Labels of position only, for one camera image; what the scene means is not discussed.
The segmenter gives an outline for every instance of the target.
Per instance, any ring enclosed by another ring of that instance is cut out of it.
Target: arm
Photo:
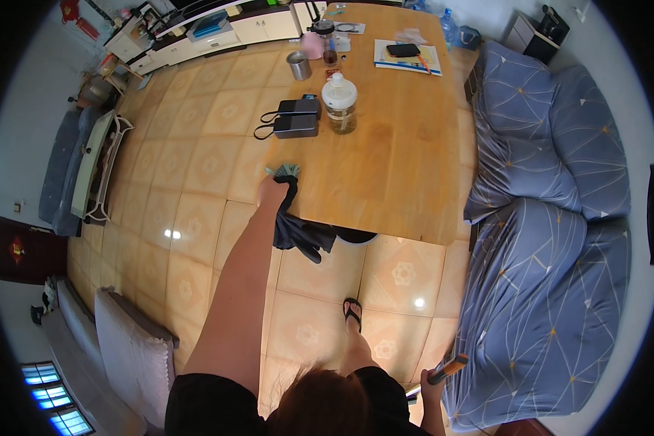
[[[420,427],[434,436],[445,436],[444,415],[441,411],[441,394],[444,391],[445,383],[429,384],[426,378],[432,371],[434,370],[422,370],[421,372],[421,399],[424,402],[424,417]]]
[[[266,280],[276,213],[287,190],[271,176],[259,185],[259,208],[225,261],[185,374],[219,375],[258,395]]]

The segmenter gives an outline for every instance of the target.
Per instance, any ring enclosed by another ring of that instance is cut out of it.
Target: flip-flop
[[[351,309],[351,304],[356,304],[358,307],[361,308],[361,311],[362,311],[361,313],[363,313],[363,307],[361,307],[361,303],[359,303],[356,299],[345,298],[344,302],[342,303],[342,312],[344,312],[344,303],[349,303],[349,308],[347,309],[346,313],[344,314],[344,322],[346,322],[347,318],[350,317],[350,316],[356,318],[356,321],[358,322],[358,333],[360,333],[361,332],[361,318],[356,314],[356,312],[354,312]]]

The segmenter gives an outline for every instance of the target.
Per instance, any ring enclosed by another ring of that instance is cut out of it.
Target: red decoration
[[[93,40],[97,40],[100,33],[94,26],[80,17],[80,9],[77,5],[78,0],[62,0],[61,14],[63,24],[69,21],[75,21],[75,25]]]
[[[12,259],[17,265],[21,262],[22,257],[26,254],[24,252],[24,245],[19,240],[19,237],[15,237],[12,243],[9,245],[9,254],[12,256]]]

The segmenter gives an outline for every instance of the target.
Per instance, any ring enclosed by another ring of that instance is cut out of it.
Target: person
[[[424,417],[409,422],[404,389],[371,357],[361,306],[344,301],[347,346],[339,371],[302,368],[267,420],[257,413],[264,293],[274,223],[287,183],[263,179],[257,210],[228,255],[199,340],[172,386],[165,434],[444,435],[444,383],[421,373]]]

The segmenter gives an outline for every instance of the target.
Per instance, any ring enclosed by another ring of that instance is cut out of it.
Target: glass jar
[[[334,22],[332,20],[320,20],[312,25],[312,31],[317,33],[322,40],[322,60],[325,66],[334,68],[339,65],[337,41],[334,38]]]
[[[344,79],[341,73],[334,73],[322,87],[330,127],[338,135],[346,135],[356,128],[356,85]]]

